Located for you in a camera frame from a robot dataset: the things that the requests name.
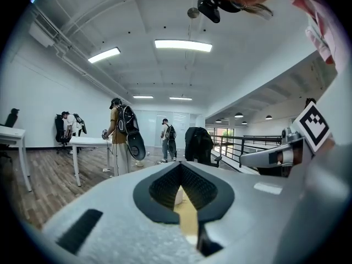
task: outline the ceiling light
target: ceiling light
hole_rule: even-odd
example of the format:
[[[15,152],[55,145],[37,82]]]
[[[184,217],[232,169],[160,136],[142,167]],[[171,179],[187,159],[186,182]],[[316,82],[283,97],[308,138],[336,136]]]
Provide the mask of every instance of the ceiling light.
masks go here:
[[[157,48],[175,48],[210,52],[213,45],[187,40],[155,40]]]
[[[153,99],[153,96],[133,96],[135,99]]]
[[[170,97],[170,100],[185,100],[185,101],[192,101],[192,98]]]
[[[116,48],[111,49],[109,51],[105,51],[103,53],[100,53],[100,54],[88,59],[88,61],[90,61],[91,63],[95,63],[95,62],[98,62],[102,59],[106,59],[106,58],[109,58],[111,56],[115,56],[118,54],[120,54],[120,50],[116,47]]]

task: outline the white t-shirt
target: white t-shirt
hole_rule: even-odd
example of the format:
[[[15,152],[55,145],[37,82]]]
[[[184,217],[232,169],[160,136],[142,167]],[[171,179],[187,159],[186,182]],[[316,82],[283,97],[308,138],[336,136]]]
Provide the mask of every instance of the white t-shirt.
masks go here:
[[[161,128],[161,132],[164,134],[164,137],[162,138],[162,140],[165,140],[166,131],[169,128],[169,126],[172,126],[172,125],[170,123],[165,123],[165,124],[163,124],[163,127]]]
[[[76,136],[78,136],[78,131],[82,129],[82,125],[77,122],[73,114],[67,116],[67,125],[72,125],[72,134],[76,133]]]

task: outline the white desk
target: white desk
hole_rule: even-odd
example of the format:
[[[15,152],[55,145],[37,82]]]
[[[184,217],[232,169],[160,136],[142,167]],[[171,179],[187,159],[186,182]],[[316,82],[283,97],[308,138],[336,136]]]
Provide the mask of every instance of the white desk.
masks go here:
[[[21,170],[24,177],[24,182],[26,184],[27,190],[32,191],[31,184],[29,183],[28,177],[29,168],[27,161],[26,145],[24,140],[24,135],[26,130],[9,128],[5,126],[0,126],[0,143],[5,145],[17,145],[20,157]]]
[[[79,170],[77,161],[77,147],[106,147],[107,148],[107,168],[110,168],[110,149],[112,146],[111,140],[103,140],[103,138],[89,138],[89,137],[72,137],[70,140],[73,150],[73,166],[75,168],[75,175],[77,185],[81,185],[79,180]]]

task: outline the pants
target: pants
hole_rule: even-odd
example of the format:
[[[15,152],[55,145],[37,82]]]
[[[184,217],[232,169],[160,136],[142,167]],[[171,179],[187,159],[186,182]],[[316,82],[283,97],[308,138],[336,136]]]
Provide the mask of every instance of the pants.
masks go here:
[[[82,132],[82,129],[78,131],[78,137],[81,137],[81,132]],[[76,137],[76,132],[72,133],[72,137]]]
[[[114,176],[120,176],[131,172],[131,153],[127,144],[113,144],[113,167]]]
[[[169,150],[169,147],[168,147],[168,140],[163,140],[163,154],[164,154],[164,160],[167,160],[167,151]],[[174,154],[173,153],[170,153],[170,156],[171,156],[171,159],[174,158]]]

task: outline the pink shirt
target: pink shirt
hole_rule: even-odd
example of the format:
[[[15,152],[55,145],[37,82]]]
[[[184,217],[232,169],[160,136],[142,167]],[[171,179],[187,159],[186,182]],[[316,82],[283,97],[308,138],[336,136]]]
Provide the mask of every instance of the pink shirt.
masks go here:
[[[313,33],[314,29],[306,29],[307,37],[313,42],[324,61],[335,62],[337,72],[341,72],[350,58],[348,39],[339,28],[336,18],[322,4],[314,0],[291,0],[292,4],[305,11],[317,23],[323,42]]]

